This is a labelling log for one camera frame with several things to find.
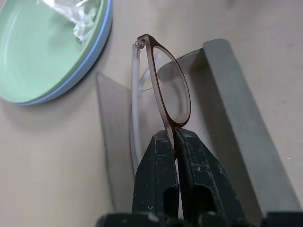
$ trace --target beige surface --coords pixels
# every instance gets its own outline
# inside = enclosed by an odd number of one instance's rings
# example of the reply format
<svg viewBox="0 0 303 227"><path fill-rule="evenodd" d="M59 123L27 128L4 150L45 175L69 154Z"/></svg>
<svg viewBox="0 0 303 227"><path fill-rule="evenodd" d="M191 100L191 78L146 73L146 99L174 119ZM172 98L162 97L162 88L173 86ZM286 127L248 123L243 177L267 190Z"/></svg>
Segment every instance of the beige surface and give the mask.
<svg viewBox="0 0 303 227"><path fill-rule="evenodd" d="M231 42L302 203L302 11L299 0L114 0L105 51L74 90L32 107L0 101L0 226L94 226L111 210L94 75L130 86L144 33L176 57Z"/></svg>

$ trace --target green bowl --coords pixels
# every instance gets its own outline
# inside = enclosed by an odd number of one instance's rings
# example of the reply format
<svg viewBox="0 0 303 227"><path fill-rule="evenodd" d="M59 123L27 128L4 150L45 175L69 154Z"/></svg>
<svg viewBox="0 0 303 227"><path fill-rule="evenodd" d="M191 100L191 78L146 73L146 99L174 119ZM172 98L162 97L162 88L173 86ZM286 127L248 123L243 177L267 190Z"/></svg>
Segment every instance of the green bowl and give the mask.
<svg viewBox="0 0 303 227"><path fill-rule="evenodd" d="M0 96L24 103L52 92L82 63L105 18L98 9L91 38L83 45L74 24L36 0L7 0L0 13Z"/></svg>

